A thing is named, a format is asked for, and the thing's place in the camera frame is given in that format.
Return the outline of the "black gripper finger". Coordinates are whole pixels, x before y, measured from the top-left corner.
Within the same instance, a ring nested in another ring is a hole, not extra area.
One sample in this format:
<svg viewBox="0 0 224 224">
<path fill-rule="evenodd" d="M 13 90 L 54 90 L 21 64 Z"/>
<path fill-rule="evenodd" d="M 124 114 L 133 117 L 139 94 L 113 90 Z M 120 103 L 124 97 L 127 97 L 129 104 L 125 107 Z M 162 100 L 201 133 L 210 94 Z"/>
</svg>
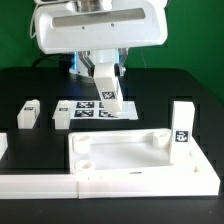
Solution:
<svg viewBox="0 0 224 224">
<path fill-rule="evenodd" d="M 87 68 L 88 75 L 92 75 L 92 61 L 89 58 L 90 52 L 89 51 L 81 51 L 78 53 L 79 59 L 84 64 L 84 66 Z"/>
<path fill-rule="evenodd" d="M 115 64 L 115 75 L 123 76 L 126 72 L 125 61 L 128 57 L 128 48 L 119 48 L 118 53 L 118 62 Z"/>
</svg>

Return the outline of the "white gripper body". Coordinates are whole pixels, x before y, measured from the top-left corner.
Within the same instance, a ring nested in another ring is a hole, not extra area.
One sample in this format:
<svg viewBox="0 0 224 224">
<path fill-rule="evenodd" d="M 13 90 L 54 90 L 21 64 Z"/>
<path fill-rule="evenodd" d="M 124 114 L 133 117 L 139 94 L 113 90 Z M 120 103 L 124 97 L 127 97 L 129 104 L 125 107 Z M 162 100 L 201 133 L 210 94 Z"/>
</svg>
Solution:
<svg viewBox="0 0 224 224">
<path fill-rule="evenodd" d="M 45 4 L 35 13 L 36 38 L 46 54 L 163 44 L 164 1 L 114 1 L 110 10 L 79 12 L 74 2 Z"/>
</svg>

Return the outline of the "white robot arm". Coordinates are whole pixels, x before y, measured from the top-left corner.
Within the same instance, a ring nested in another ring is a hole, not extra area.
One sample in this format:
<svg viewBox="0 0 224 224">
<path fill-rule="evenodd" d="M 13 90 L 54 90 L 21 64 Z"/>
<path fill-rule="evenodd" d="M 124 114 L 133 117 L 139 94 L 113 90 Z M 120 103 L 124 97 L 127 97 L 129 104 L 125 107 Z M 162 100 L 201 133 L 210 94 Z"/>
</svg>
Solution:
<svg viewBox="0 0 224 224">
<path fill-rule="evenodd" d="M 100 63 L 122 75 L 129 49 L 166 41 L 169 1 L 34 0 L 38 46 L 46 54 L 73 53 L 82 76 L 92 76 Z"/>
</svg>

